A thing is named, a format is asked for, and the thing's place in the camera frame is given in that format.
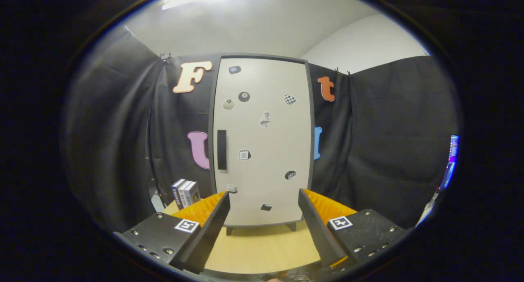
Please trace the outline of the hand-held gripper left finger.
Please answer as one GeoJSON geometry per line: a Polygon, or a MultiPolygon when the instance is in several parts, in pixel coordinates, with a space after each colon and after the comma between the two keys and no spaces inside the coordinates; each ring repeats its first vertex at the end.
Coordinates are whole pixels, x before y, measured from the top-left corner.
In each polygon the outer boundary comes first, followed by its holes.
{"type": "Polygon", "coordinates": [[[152,263],[200,274],[230,211],[229,194],[214,194],[173,214],[153,213],[114,236],[152,263]]]}

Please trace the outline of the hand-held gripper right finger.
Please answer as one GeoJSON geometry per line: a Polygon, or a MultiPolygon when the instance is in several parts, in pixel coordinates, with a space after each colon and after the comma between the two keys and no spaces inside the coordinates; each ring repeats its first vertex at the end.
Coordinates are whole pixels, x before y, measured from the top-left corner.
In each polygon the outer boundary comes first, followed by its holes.
{"type": "Polygon", "coordinates": [[[330,270],[367,263],[406,234],[373,209],[356,211],[311,190],[300,189],[298,205],[320,262],[330,270]]]}

